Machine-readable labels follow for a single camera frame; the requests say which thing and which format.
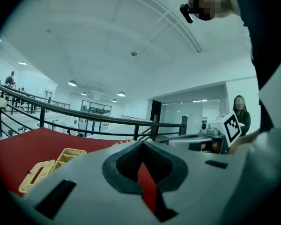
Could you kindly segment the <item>red tablecloth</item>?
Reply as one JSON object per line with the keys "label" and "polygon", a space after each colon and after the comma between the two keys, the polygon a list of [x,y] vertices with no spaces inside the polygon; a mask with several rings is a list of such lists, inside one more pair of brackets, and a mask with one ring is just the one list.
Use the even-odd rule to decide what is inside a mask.
{"label": "red tablecloth", "polygon": [[[23,207],[23,198],[28,192],[20,193],[18,188],[35,164],[49,160],[56,161],[65,148],[85,150],[87,153],[91,153],[113,147],[112,145],[116,142],[118,141],[81,138],[46,128],[31,130],[0,140],[0,215],[7,217],[12,214],[26,215],[29,220],[34,221]],[[142,160],[144,142],[133,142],[138,142],[139,146],[117,158],[116,168],[122,176],[141,186],[142,199],[150,211],[155,214],[156,183],[144,164],[133,166],[135,160]]]}

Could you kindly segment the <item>wicker basket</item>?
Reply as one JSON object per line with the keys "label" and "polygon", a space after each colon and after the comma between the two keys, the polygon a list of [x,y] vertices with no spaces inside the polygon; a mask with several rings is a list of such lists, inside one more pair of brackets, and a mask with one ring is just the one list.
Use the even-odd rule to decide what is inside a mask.
{"label": "wicker basket", "polygon": [[59,157],[57,158],[51,172],[53,172],[54,170],[58,169],[59,167],[61,167],[62,165],[64,165],[65,163],[69,162],[70,160],[72,160],[75,157],[81,156],[86,154],[87,152],[85,150],[78,150],[78,149],[72,149],[72,148],[65,148],[61,154],[59,155]]}

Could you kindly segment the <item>dark wooden post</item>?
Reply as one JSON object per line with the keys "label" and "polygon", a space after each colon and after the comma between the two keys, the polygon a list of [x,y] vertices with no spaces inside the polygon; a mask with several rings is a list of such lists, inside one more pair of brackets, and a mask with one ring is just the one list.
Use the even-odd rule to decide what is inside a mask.
{"label": "dark wooden post", "polygon": [[182,121],[181,121],[181,125],[182,127],[179,130],[179,134],[180,135],[185,135],[187,132],[187,124],[188,124],[188,116],[183,116],[182,117]]}

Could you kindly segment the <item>pink flowers in white pot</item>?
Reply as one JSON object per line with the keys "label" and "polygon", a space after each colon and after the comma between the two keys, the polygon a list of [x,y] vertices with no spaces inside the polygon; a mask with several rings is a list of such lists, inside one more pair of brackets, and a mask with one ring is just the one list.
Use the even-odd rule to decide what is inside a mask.
{"label": "pink flowers in white pot", "polygon": [[131,140],[131,139],[122,140],[122,141],[114,143],[112,146],[118,146],[118,145],[122,145],[122,144],[125,144],[128,142],[133,142],[133,140]]}

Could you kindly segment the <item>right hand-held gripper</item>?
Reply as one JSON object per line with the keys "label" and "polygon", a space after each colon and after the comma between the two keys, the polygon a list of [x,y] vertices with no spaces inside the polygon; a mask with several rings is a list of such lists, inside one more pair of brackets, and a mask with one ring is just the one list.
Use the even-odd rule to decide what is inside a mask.
{"label": "right hand-held gripper", "polygon": [[201,135],[180,135],[172,137],[167,144],[174,148],[201,151],[201,145],[215,141],[219,147],[219,154],[226,154],[230,147],[240,137],[242,131],[234,111],[226,112],[203,124]]}

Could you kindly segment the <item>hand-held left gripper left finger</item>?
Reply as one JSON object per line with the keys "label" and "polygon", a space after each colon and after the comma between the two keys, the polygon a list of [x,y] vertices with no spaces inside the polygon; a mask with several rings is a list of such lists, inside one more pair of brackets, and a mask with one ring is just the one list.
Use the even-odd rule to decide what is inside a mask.
{"label": "hand-held left gripper left finger", "polygon": [[25,211],[40,225],[158,225],[141,186],[116,168],[116,159],[138,146],[130,142],[70,160],[24,196]]}

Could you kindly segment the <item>dark door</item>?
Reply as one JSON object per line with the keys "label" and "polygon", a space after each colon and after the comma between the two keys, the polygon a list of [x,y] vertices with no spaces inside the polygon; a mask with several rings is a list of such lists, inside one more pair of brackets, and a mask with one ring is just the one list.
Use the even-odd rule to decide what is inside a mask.
{"label": "dark door", "polygon": [[157,122],[160,121],[160,114],[161,114],[162,103],[156,100],[152,100],[152,108],[151,108],[151,115],[150,120],[153,121],[155,117],[157,117]]}

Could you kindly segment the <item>person's black shirt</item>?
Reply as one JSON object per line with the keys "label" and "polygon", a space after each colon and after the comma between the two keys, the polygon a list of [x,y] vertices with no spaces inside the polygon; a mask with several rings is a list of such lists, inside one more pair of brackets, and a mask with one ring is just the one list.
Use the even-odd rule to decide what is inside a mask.
{"label": "person's black shirt", "polygon": [[281,0],[237,0],[251,39],[251,61],[262,89],[281,63]]}

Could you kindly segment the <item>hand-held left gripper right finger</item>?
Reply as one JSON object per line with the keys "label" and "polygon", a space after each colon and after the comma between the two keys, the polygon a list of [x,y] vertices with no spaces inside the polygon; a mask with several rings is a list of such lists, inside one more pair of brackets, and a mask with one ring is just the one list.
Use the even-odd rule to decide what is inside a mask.
{"label": "hand-held left gripper right finger", "polygon": [[248,146],[230,156],[144,142],[142,152],[157,186],[155,214],[143,225],[234,225],[247,216]]}

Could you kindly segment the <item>black metal railing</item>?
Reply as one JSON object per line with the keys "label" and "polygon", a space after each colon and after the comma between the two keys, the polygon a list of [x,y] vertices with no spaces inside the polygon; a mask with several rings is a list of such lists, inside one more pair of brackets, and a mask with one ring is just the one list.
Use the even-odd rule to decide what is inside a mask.
{"label": "black metal railing", "polygon": [[[39,126],[43,127],[44,124],[48,124],[51,126],[56,126],[59,128],[64,128],[72,131],[76,131],[79,133],[84,133],[87,135],[88,133],[92,135],[110,135],[110,136],[132,136],[133,140],[136,141],[138,138],[143,139],[144,137],[153,137],[156,138],[159,135],[170,135],[170,133],[157,133],[157,128],[180,128],[181,124],[167,124],[167,123],[157,123],[151,121],[137,121],[137,120],[125,120],[125,119],[117,119],[106,116],[100,116],[85,112],[79,112],[71,109],[66,109],[58,105],[53,105],[45,102],[38,101],[32,97],[31,94],[26,94],[20,91],[13,90],[6,86],[0,85],[0,134],[5,133],[2,130],[2,124],[4,123],[1,119],[4,114],[6,117],[19,124],[20,126],[32,130],[32,128],[22,124],[17,121],[13,116],[13,112],[19,112],[31,119],[38,121]],[[63,114],[65,116],[75,117],[79,119],[85,119],[86,121],[97,121],[97,122],[107,122],[114,123],[120,125],[129,125],[134,126],[134,132],[132,134],[129,133],[107,133],[100,131],[91,131],[87,129],[78,129],[78,128],[70,128],[64,125],[58,125],[53,122],[49,122],[45,119],[45,115],[47,111],[51,111],[53,113]]]}

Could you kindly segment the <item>woven wicker lid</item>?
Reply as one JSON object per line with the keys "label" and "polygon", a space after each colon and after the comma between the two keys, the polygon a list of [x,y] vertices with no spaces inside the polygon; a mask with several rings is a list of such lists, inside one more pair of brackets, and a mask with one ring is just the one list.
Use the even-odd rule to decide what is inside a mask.
{"label": "woven wicker lid", "polygon": [[20,184],[18,191],[23,194],[29,192],[36,183],[51,172],[55,162],[55,160],[49,160],[35,164],[34,167],[28,171],[25,179]]}

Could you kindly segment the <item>person's right hand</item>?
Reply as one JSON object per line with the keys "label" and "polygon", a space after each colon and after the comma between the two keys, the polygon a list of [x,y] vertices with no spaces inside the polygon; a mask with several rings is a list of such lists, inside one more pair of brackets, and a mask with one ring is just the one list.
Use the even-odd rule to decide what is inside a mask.
{"label": "person's right hand", "polygon": [[201,152],[220,154],[221,145],[218,142],[206,142],[200,146]]}

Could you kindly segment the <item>person's right forearm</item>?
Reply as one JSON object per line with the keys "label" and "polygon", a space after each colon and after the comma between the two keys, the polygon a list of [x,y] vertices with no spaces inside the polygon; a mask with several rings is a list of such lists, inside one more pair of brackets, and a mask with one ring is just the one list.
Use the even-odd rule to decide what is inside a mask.
{"label": "person's right forearm", "polygon": [[247,143],[251,143],[253,142],[257,136],[259,135],[259,129],[257,129],[255,132],[253,133],[250,133],[248,135],[245,135],[245,136],[242,136],[242,137],[239,137],[230,147],[229,151],[228,151],[228,154],[229,155],[234,155],[235,151],[237,150],[237,148],[240,146],[240,145],[243,145],[243,144],[247,144]]}

